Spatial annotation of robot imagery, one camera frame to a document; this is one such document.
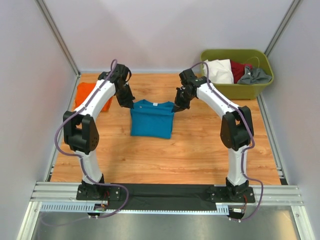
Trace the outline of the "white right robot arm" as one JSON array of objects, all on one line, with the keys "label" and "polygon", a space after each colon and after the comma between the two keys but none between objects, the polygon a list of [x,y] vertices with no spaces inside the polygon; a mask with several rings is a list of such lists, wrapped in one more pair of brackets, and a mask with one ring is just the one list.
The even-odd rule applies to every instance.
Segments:
[{"label": "white right robot arm", "polygon": [[219,92],[205,76],[197,77],[192,69],[179,74],[181,87],[176,89],[172,112],[190,108],[190,102],[197,98],[206,103],[221,118],[220,139],[228,149],[228,174],[226,186],[212,192],[216,201],[240,202],[250,194],[246,173],[246,148],[254,135],[251,110],[240,107]]}]

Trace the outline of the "blue t-shirt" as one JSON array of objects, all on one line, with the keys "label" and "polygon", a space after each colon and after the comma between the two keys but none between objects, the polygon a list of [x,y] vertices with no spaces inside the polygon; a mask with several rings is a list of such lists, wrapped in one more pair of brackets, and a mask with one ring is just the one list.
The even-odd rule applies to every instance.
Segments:
[{"label": "blue t-shirt", "polygon": [[130,135],[170,139],[175,115],[173,107],[171,101],[157,103],[143,99],[135,102],[130,110]]}]

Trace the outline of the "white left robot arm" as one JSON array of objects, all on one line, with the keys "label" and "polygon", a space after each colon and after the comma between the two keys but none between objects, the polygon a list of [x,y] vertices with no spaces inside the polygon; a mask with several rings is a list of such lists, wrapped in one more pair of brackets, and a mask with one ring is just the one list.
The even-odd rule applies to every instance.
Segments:
[{"label": "white left robot arm", "polygon": [[98,165],[96,148],[100,135],[96,119],[112,97],[116,97],[123,108],[134,107],[135,97],[128,83],[131,76],[127,66],[113,62],[109,72],[104,71],[98,76],[86,99],[74,111],[63,114],[63,140],[72,150],[71,156],[79,158],[83,174],[77,200],[105,201],[113,188],[112,184],[105,184]]}]

